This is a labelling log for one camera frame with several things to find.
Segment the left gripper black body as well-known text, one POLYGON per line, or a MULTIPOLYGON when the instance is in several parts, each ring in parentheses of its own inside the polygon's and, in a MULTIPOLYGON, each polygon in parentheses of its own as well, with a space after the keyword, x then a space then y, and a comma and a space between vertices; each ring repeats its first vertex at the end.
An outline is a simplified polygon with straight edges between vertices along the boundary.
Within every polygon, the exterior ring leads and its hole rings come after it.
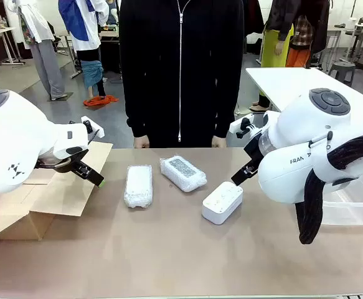
POLYGON ((85 164, 82 159, 88 153, 88 150, 83 150, 79 153, 71 155, 61 163, 55 165, 54 170, 58 173, 73 172, 76 175, 88 175, 90 167, 85 164))

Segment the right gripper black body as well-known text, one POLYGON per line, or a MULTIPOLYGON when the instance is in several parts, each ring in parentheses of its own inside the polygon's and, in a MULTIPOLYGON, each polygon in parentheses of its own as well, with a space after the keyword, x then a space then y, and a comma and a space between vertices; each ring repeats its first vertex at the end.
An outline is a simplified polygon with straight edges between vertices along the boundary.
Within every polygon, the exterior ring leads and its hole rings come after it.
POLYGON ((247 170, 257 170, 260 162, 263 159, 262 152, 259 149, 259 139, 262 135, 262 131, 259 130, 257 133, 254 133, 251 137, 247 145, 244 147, 244 151, 251 160, 245 165, 245 169, 247 170))

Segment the person's right hand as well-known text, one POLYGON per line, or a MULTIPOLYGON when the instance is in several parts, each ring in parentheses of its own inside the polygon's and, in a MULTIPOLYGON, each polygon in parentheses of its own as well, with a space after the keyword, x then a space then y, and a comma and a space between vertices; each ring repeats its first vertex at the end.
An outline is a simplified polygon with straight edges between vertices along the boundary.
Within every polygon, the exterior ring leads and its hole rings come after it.
POLYGON ((149 147, 150 147, 150 142, 147 135, 141 137, 134 137, 134 148, 143 149, 149 147))

